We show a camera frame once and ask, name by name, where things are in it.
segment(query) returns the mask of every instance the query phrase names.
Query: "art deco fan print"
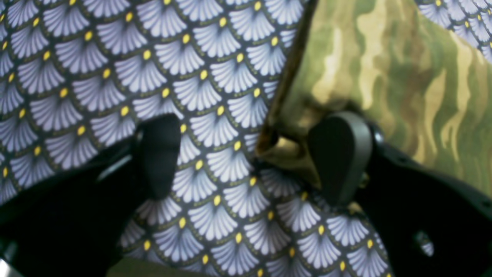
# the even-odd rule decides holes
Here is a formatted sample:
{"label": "art deco fan print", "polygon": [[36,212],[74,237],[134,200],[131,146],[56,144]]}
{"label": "art deco fan print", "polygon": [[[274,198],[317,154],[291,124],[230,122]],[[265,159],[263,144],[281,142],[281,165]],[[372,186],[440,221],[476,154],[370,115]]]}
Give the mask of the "art deco fan print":
{"label": "art deco fan print", "polygon": [[[307,4],[1,0],[0,204],[174,113],[171,195],[138,208],[124,255],[211,276],[390,277],[363,216],[254,160]],[[492,62],[491,0],[417,4]]]}

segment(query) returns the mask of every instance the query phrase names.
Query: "camouflage fabric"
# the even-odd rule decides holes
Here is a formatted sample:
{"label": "camouflage fabric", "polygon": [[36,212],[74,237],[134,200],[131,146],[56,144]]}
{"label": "camouflage fabric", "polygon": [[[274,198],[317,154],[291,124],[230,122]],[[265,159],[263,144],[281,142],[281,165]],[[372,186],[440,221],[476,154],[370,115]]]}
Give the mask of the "camouflage fabric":
{"label": "camouflage fabric", "polygon": [[[489,38],[490,13],[463,23],[475,47],[481,38],[470,26],[481,24]],[[447,15],[438,20],[449,27]],[[390,144],[492,194],[492,65],[466,36],[435,24],[412,0],[319,0],[304,28],[306,42],[292,50],[303,57],[289,59],[266,126],[305,138],[321,115],[352,101]],[[295,167],[274,155],[265,159]]]}

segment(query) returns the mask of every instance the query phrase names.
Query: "fabric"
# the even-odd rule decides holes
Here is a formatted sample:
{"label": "fabric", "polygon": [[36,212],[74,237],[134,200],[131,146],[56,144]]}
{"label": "fabric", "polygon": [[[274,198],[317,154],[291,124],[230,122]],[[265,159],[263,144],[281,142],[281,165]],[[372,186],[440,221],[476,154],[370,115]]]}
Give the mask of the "fabric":
{"label": "fabric", "polygon": [[[432,5],[443,9],[441,2],[420,7],[429,15]],[[418,11],[413,0],[318,1],[303,58],[287,64],[265,129],[281,126],[282,135],[302,141],[321,116],[351,101],[390,144],[492,196],[492,65],[473,42],[487,39],[486,56],[492,49],[490,9],[463,23],[470,37]],[[260,140],[272,141],[268,135]],[[306,155],[279,159],[277,148],[261,157],[289,169],[297,161],[306,171]]]}
{"label": "fabric", "polygon": [[[491,7],[453,3],[470,25]],[[124,255],[212,276],[390,276],[367,219],[330,211],[253,155],[305,5],[0,1],[1,202],[172,112],[183,123],[172,195],[136,211]]]}

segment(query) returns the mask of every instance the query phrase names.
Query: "fan pattern fabric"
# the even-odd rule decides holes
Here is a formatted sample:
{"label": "fan pattern fabric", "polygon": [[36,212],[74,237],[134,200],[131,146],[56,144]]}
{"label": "fan pattern fabric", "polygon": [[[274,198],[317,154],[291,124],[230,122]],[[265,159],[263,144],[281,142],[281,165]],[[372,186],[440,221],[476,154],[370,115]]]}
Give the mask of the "fan pattern fabric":
{"label": "fan pattern fabric", "polygon": [[[212,276],[391,276],[362,215],[252,153],[305,4],[0,1],[0,204],[175,113],[172,195],[137,210],[124,255]],[[492,61],[491,0],[418,4]]]}

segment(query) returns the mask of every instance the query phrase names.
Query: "black plastic part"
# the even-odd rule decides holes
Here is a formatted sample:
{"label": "black plastic part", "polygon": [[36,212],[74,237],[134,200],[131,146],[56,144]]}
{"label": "black plastic part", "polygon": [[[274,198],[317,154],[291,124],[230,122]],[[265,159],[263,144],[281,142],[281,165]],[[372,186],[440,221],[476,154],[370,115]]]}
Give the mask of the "black plastic part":
{"label": "black plastic part", "polygon": [[171,192],[181,143],[180,128],[163,128],[167,125],[179,127],[179,119],[156,118],[141,125],[136,132],[134,157],[139,180],[147,183],[151,188],[150,197],[155,200],[162,200]]}
{"label": "black plastic part", "polygon": [[[152,128],[159,129],[161,138],[169,137],[166,143],[139,149],[159,153],[162,159],[153,162],[165,176],[161,181],[167,181],[174,175],[180,149],[179,121],[175,115],[166,115],[153,121]],[[14,268],[26,277],[106,275],[128,221],[155,192],[155,187],[139,180],[142,165],[138,160],[123,163],[96,181],[116,161],[138,153],[138,149],[132,150],[138,146],[134,138],[124,143],[104,151],[104,158],[98,156],[83,168],[37,184],[0,207],[0,237],[17,245],[11,261]]]}
{"label": "black plastic part", "polygon": [[[355,200],[380,234],[395,275],[481,276],[492,265],[490,199],[389,145],[375,153],[371,181]],[[432,257],[415,243],[420,231],[434,245]]]}
{"label": "black plastic part", "polygon": [[353,201],[371,156],[367,123],[352,112],[335,113],[311,129],[307,142],[324,198],[332,207],[346,207]]}

